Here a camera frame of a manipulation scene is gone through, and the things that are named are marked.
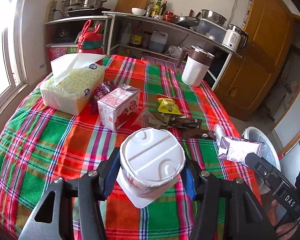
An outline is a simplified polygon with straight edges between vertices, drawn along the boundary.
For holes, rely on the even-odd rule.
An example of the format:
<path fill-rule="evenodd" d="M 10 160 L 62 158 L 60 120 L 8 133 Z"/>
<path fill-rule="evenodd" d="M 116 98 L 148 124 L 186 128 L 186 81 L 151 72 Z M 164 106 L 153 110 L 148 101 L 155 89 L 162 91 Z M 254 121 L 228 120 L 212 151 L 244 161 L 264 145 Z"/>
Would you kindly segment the white yogurt cup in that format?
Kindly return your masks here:
<path fill-rule="evenodd" d="M 184 149 L 171 132 L 142 128 L 120 146 L 116 181 L 133 205 L 143 209 L 177 183 L 185 162 Z"/>

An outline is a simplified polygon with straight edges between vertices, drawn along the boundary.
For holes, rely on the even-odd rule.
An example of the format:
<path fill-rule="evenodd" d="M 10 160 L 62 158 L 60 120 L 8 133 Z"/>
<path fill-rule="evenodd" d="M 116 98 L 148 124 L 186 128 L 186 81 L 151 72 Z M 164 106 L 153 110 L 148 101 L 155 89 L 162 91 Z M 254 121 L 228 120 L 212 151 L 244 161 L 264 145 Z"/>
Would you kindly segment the purple white milk carton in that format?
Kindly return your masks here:
<path fill-rule="evenodd" d="M 237 137 L 221 137 L 217 157 L 219 159 L 240 163 L 247 166 L 245 158 L 249 153 L 262 156 L 262 142 Z"/>

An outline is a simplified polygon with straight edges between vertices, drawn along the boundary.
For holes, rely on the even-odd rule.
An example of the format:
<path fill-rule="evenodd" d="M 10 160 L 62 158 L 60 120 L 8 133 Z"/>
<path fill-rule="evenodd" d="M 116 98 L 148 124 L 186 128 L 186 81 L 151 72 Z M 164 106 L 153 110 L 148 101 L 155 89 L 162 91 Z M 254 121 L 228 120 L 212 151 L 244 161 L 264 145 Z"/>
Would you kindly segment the red white milk carton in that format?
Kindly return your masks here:
<path fill-rule="evenodd" d="M 117 132 L 138 110 L 139 96 L 138 88 L 125 85 L 115 88 L 98 100 L 98 112 L 102 125 Z"/>

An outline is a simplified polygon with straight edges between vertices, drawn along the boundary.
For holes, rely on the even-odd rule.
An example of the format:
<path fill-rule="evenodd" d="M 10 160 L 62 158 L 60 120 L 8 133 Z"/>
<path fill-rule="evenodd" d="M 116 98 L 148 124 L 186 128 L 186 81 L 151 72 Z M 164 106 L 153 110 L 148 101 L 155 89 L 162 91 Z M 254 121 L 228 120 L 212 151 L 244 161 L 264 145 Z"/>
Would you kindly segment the clear plastic bag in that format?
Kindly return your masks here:
<path fill-rule="evenodd" d="M 220 124 L 215 124 L 214 134 L 215 134 L 215 138 L 216 138 L 217 147 L 220 147 L 221 138 L 225 136 L 224 129 L 222 128 L 222 126 Z"/>

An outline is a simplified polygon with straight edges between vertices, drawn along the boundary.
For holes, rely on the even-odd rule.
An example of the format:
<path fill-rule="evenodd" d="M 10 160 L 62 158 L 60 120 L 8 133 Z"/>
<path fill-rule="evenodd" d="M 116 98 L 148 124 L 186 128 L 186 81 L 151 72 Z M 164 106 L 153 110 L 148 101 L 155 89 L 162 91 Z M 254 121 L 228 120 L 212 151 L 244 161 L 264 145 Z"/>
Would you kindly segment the olive green wrapper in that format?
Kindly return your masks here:
<path fill-rule="evenodd" d="M 161 126 L 168 126 L 168 123 L 170 122 L 170 119 L 171 119 L 170 114 L 153 112 L 152 115 L 160 121 Z"/>

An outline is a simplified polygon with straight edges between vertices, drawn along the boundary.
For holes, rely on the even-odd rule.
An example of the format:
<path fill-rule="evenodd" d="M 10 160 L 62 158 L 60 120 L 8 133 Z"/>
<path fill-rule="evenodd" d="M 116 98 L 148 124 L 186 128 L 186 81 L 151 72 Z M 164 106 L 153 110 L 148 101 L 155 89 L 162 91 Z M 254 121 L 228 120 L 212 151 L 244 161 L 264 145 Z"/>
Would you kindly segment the purple snack packet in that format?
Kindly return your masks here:
<path fill-rule="evenodd" d="M 91 97 L 91 112 L 95 113 L 98 111 L 97 102 L 105 95 L 110 93 L 112 90 L 115 89 L 115 85 L 113 81 L 103 81 L 101 82 L 93 92 Z"/>

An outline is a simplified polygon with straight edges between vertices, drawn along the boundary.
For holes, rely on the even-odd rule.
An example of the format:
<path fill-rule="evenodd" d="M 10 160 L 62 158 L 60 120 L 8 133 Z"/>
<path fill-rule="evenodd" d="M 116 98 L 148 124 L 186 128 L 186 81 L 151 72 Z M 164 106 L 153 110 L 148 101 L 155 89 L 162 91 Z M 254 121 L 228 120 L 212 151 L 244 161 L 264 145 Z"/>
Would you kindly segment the brown coffee sachet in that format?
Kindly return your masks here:
<path fill-rule="evenodd" d="M 183 129 L 181 131 L 181 137 L 183 139 L 210 139 L 215 140 L 216 136 L 213 131 L 197 128 Z"/>
<path fill-rule="evenodd" d="M 168 122 L 168 126 L 177 128 L 199 129 L 201 125 L 202 119 L 183 118 L 180 116 L 172 116 Z"/>

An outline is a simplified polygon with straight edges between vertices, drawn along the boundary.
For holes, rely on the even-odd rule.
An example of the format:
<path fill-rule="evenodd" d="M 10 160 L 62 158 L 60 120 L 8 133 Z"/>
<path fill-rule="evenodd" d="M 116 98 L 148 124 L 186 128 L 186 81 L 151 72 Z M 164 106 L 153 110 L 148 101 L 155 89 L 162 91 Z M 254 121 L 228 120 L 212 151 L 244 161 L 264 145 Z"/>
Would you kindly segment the yellow snack packet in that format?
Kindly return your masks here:
<path fill-rule="evenodd" d="M 182 115 L 178 103 L 173 99 L 164 95 L 157 95 L 159 106 L 157 108 L 159 113 Z"/>

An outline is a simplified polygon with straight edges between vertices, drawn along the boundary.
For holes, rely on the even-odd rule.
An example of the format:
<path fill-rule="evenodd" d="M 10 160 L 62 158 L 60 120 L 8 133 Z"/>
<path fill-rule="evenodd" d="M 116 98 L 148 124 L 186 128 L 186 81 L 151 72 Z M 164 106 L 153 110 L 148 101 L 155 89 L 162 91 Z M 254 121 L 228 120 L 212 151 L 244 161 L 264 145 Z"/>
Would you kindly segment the clear plastic cup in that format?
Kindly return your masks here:
<path fill-rule="evenodd" d="M 143 109 L 133 122 L 133 125 L 141 128 L 151 127 L 159 129 L 161 126 L 164 126 L 164 123 L 147 111 L 147 109 Z"/>

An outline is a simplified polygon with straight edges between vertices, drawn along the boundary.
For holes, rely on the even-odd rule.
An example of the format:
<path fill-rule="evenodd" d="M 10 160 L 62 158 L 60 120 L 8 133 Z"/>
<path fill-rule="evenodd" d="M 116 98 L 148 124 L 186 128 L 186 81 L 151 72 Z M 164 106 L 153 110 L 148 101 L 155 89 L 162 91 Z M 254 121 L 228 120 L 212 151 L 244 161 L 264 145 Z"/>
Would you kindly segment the white trash bin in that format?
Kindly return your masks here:
<path fill-rule="evenodd" d="M 281 171 L 281 165 L 277 152 L 268 137 L 261 130 L 253 126 L 247 127 L 243 131 L 242 137 L 253 142 L 260 142 L 262 144 L 262 147 L 260 153 L 258 153 L 257 155 L 266 159 L 266 161 L 268 161 L 271 165 Z M 257 179 L 260 195 L 268 193 L 270 191 L 270 188 L 267 187 L 264 180 L 258 175 L 258 173 L 255 172 L 255 170 L 254 174 Z"/>

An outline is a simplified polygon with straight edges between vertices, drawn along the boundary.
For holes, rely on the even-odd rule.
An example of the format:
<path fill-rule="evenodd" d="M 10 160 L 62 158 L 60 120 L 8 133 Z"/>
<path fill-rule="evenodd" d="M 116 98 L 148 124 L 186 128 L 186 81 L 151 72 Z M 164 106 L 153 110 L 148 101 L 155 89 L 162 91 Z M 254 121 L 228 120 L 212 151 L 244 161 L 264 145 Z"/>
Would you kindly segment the yellow tissue pack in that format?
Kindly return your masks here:
<path fill-rule="evenodd" d="M 78 116 L 103 81 L 105 66 L 101 54 L 66 54 L 51 61 L 52 76 L 41 83 L 43 104 Z"/>

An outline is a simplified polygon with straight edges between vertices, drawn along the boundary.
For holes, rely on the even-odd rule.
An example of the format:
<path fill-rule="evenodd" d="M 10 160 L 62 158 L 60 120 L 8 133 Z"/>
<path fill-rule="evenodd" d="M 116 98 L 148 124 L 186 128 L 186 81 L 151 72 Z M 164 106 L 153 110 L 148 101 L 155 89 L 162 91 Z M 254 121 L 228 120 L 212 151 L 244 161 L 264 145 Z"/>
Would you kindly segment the white plastic jug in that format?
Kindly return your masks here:
<path fill-rule="evenodd" d="M 154 30 L 148 45 L 149 50 L 162 53 L 168 40 L 168 34 Z"/>

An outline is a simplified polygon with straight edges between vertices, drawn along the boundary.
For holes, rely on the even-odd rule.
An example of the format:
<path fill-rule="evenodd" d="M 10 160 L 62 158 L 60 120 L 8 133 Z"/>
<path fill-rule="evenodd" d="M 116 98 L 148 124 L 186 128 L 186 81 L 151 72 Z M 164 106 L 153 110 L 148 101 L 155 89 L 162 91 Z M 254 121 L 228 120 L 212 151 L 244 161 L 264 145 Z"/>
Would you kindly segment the white brown lidded mug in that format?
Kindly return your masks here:
<path fill-rule="evenodd" d="M 180 68 L 185 55 L 187 55 L 187 60 L 181 80 L 188 86 L 199 87 L 215 56 L 198 46 L 191 46 L 191 49 L 183 48 L 177 68 Z"/>

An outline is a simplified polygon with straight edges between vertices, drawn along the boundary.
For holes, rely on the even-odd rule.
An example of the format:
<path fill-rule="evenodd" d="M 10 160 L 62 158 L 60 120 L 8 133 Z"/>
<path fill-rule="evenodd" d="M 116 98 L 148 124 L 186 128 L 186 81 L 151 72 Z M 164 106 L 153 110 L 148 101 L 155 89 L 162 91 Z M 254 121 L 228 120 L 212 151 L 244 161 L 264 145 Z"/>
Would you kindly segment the white electric kettle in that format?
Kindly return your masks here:
<path fill-rule="evenodd" d="M 230 24 L 226 30 L 222 45 L 232 51 L 237 51 L 237 49 L 244 49 L 247 46 L 248 40 L 248 33 L 243 31 L 240 27 Z"/>

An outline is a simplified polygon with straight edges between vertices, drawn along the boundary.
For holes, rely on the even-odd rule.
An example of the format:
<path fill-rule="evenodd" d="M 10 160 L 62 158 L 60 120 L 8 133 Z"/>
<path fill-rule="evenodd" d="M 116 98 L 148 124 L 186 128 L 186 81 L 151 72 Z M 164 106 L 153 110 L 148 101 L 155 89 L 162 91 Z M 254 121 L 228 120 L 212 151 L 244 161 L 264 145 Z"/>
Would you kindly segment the wooden door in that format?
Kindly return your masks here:
<path fill-rule="evenodd" d="M 215 88 L 227 113 L 243 121 L 264 100 L 283 67 L 294 17 L 283 0 L 253 0 L 244 30 L 248 43 L 231 58 Z"/>

